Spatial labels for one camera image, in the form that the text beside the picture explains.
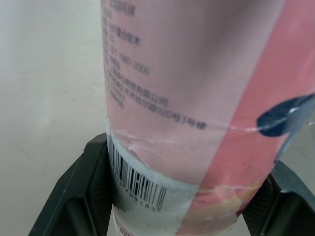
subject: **plastic wrap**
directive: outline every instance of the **plastic wrap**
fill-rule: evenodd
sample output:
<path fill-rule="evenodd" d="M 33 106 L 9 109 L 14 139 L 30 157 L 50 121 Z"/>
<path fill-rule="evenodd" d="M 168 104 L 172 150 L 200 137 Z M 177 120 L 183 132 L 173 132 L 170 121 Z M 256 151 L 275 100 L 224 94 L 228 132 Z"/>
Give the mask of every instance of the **plastic wrap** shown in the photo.
<path fill-rule="evenodd" d="M 101 10 L 117 235 L 217 234 L 315 105 L 315 1 Z"/>

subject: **white surface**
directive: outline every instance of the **white surface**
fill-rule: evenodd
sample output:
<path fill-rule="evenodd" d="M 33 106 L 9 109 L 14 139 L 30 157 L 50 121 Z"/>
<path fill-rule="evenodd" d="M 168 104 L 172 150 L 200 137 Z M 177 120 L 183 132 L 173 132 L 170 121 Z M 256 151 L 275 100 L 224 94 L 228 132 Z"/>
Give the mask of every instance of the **white surface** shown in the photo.
<path fill-rule="evenodd" d="M 58 178 L 105 131 L 100 30 L 98 0 L 0 0 L 1 236 L 28 234 Z M 315 192 L 313 156 L 305 125 L 283 159 Z M 222 234 L 237 235 L 249 235 L 242 220 Z"/>

